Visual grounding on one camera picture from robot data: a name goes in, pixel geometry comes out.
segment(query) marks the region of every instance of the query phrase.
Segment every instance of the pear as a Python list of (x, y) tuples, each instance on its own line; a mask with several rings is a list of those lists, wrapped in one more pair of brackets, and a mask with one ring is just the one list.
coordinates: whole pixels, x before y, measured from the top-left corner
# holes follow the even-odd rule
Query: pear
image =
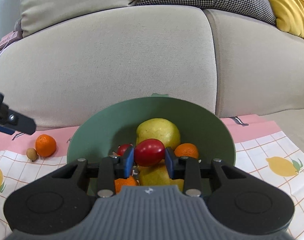
[(146, 139), (158, 139), (164, 147), (175, 150), (181, 144), (180, 131), (175, 124), (163, 118), (153, 118), (141, 123), (136, 129), (136, 145)]
[(183, 179), (170, 179), (164, 160), (150, 167), (138, 167), (140, 186), (166, 186), (177, 185), (183, 191)]

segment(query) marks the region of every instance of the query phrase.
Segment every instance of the orange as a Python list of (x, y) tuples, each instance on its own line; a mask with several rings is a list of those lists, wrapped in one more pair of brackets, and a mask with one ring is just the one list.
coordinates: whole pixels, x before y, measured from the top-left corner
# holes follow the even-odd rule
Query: orange
[(122, 186), (137, 186), (138, 182), (133, 176), (129, 176), (127, 179), (115, 179), (115, 193), (118, 194), (121, 191)]
[(194, 144), (191, 143), (183, 143), (176, 147), (174, 151), (177, 157), (187, 156), (193, 158), (199, 158), (199, 151)]
[(56, 141), (53, 137), (42, 134), (35, 141), (35, 150), (42, 157), (49, 157), (56, 151)]

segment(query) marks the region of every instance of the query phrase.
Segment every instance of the beige sofa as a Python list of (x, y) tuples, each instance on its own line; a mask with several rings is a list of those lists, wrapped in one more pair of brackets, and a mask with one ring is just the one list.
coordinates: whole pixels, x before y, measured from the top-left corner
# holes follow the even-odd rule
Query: beige sofa
[(304, 152), (304, 40), (224, 11), (134, 6), (56, 24), (2, 53), (0, 91), (39, 130), (156, 92), (263, 115)]

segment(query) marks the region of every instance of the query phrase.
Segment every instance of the fruit bowl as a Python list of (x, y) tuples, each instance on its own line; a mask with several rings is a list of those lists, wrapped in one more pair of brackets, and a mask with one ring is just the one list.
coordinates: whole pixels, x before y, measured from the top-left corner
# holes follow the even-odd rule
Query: fruit bowl
[[(135, 145), (137, 127), (152, 118), (174, 123), (180, 131), (181, 143), (196, 145), (203, 162), (220, 158), (234, 165), (234, 143), (219, 118), (201, 106), (164, 96), (123, 101), (93, 115), (72, 137), (67, 162), (86, 158), (89, 163), (97, 163), (116, 152), (119, 145)], [(210, 194), (208, 179), (203, 179), (202, 186), (203, 193)], [(91, 181), (88, 194), (96, 191), (96, 183)]]

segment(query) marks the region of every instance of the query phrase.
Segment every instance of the red tomato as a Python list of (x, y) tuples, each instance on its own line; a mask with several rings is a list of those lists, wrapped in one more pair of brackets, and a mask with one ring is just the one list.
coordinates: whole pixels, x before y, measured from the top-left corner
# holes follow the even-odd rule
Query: red tomato
[(163, 143), (157, 139), (140, 142), (134, 149), (134, 161), (139, 166), (148, 167), (158, 164), (165, 154)]
[(125, 151), (129, 148), (129, 146), (132, 146), (131, 144), (122, 144), (121, 146), (119, 146), (119, 148), (117, 149), (117, 155), (123, 156), (123, 154), (125, 153)]

